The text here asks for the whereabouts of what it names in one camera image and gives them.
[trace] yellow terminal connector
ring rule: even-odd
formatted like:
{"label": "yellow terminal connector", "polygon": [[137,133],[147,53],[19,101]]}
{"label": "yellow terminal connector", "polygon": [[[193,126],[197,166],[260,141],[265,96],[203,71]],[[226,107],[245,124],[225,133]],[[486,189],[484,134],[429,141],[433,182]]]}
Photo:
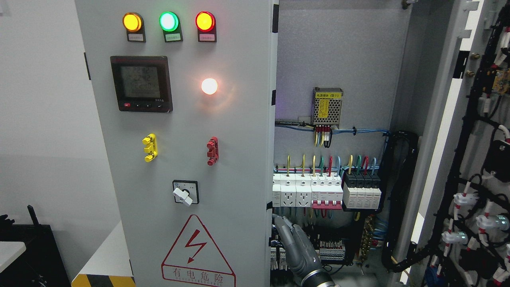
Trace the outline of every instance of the yellow terminal connector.
{"label": "yellow terminal connector", "polygon": [[145,156],[145,162],[151,162],[158,156],[158,146],[156,144],[156,135],[151,133],[143,138],[142,143],[145,145],[143,152],[147,153]]}

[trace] green indicator light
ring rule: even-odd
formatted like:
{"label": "green indicator light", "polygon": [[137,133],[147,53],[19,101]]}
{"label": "green indicator light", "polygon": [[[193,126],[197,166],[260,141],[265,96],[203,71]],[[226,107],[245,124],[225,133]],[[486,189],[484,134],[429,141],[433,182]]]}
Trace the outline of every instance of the green indicator light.
{"label": "green indicator light", "polygon": [[160,26],[167,32],[173,32],[179,26],[179,18],[173,12],[163,12],[160,16]]}

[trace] lightning bolt symbol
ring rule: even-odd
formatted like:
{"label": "lightning bolt symbol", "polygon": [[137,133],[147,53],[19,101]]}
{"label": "lightning bolt symbol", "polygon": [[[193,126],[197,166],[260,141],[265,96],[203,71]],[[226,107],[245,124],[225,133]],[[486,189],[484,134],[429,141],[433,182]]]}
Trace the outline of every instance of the lightning bolt symbol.
{"label": "lightning bolt symbol", "polygon": [[193,246],[200,246],[200,248],[195,252],[195,254],[193,255],[193,257],[189,257],[188,258],[188,264],[192,261],[194,261],[194,257],[200,252],[200,250],[202,250],[202,248],[207,244],[207,242],[203,242],[203,243],[194,243],[194,244],[191,244],[191,242],[198,236],[198,234],[200,233],[200,230],[196,229],[195,232],[193,233],[193,235],[191,236],[191,238],[188,240],[188,243],[186,243],[186,247],[193,247]]}

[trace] red indicator light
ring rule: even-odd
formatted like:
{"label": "red indicator light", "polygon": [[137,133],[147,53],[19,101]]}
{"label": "red indicator light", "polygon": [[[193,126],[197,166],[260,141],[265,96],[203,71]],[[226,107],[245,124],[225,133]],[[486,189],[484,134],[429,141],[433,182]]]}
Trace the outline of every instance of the red indicator light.
{"label": "red indicator light", "polygon": [[202,32],[209,32],[214,29],[216,19],[214,15],[207,11],[202,11],[195,18],[196,27]]}

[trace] red wire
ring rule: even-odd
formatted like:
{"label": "red wire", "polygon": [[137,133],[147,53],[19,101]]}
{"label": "red wire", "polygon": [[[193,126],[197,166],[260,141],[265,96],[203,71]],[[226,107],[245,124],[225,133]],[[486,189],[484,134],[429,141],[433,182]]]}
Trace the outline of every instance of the red wire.
{"label": "red wire", "polygon": [[329,157],[329,175],[328,176],[331,176],[331,166],[333,165],[333,157],[330,156]]}
{"label": "red wire", "polygon": [[363,165],[364,165],[364,164],[365,164],[365,162],[366,162],[366,166],[365,166],[365,174],[364,174],[364,175],[367,175],[367,173],[368,173],[368,161],[369,161],[368,156],[365,156],[365,157],[363,158],[363,162],[361,163],[361,167],[363,168]]}

